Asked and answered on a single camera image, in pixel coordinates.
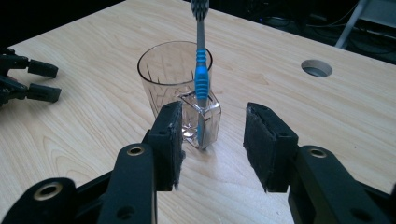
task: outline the cup rim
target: cup rim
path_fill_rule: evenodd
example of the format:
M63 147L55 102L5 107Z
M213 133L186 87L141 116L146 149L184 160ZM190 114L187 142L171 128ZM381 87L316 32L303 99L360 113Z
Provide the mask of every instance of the cup rim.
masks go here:
M147 82L149 82L149 83L153 83L153 84L161 85L161 86L176 86L176 85L186 84L186 83L190 83L190 82L193 82L193 81L194 81L194 80L190 80L190 81L185 81L185 82L180 82L180 83L172 83L172 84L168 84L168 83L158 83L158 82L153 82L152 80L149 80L149 79L145 78L145 77L142 75L142 73L140 72L139 64L140 64L140 62L142 61L142 59L145 57L145 55L146 55L147 53L149 53L152 49L158 48L158 47L161 46L161 45L170 44L170 43L190 43L190 44L194 44L194 45L197 44L197 43L191 42L191 41L174 40L174 41L168 41L168 42L161 43L161 44L159 44L159 45L156 45L156 46L154 46L154 47L152 47L152 48L146 50L146 52L140 57L139 61L137 62L137 72L139 73L139 76L141 76L143 79L145 79L145 80L146 80ZM205 48L205 50L207 51L207 53L209 54L209 57L210 57L210 59L211 59L211 60L210 60L210 65L207 67L207 70L210 70L210 68L212 67L212 64L213 64L213 57L212 57L212 53L211 53L207 48Z

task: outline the cable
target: cable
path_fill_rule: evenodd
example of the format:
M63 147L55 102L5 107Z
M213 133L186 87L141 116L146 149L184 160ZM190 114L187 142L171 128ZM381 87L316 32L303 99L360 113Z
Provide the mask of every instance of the cable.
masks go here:
M337 24L337 23L340 22L340 21L342 21L345 17L347 17L347 15L349 15L349 14L355 9L355 7L356 7L357 5L358 5L358 3L357 3L352 9L350 9L350 10L348 11L348 13L345 14L345 15L344 15L341 19L339 19L338 21L332 22L332 23L327 24L327 25L310 25L310 24L307 24L306 26L308 26L308 27L315 27L315 28L343 26L343 25L345 25L345 24L340 25L340 24Z

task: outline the table surface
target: table surface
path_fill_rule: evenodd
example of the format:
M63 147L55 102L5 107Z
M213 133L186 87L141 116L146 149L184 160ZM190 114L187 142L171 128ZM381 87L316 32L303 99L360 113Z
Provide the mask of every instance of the table surface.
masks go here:
M396 181L396 66L210 10L206 46L221 122L200 152L183 145L179 190L158 193L159 223L291 223L287 194L266 194L242 146L248 102L272 108L299 145L332 151L360 182L390 193ZM66 176L78 186L113 169L121 148L154 121L136 65L149 48L195 41L190 4L134 0L13 46L53 63L55 79L10 73L61 88L55 104L13 100L0 108L0 217L33 184ZM305 73L321 60L329 77Z

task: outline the blue toothbrush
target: blue toothbrush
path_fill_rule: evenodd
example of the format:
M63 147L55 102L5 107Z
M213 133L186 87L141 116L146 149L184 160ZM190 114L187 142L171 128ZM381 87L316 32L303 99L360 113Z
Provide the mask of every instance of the blue toothbrush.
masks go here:
M197 20L197 51L195 67L195 94L198 106L206 108L209 95L209 74L206 66L205 25L204 18L209 10L209 0L191 0L191 10ZM201 116L198 120L198 143L203 144L205 120Z

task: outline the toothbrush handle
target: toothbrush handle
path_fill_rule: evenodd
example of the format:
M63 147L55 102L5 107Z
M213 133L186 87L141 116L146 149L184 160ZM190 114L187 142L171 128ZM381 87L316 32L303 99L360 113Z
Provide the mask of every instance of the toothbrush handle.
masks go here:
M209 74L206 67L206 50L197 50L197 66L195 68L195 94L198 101L207 99L209 94Z

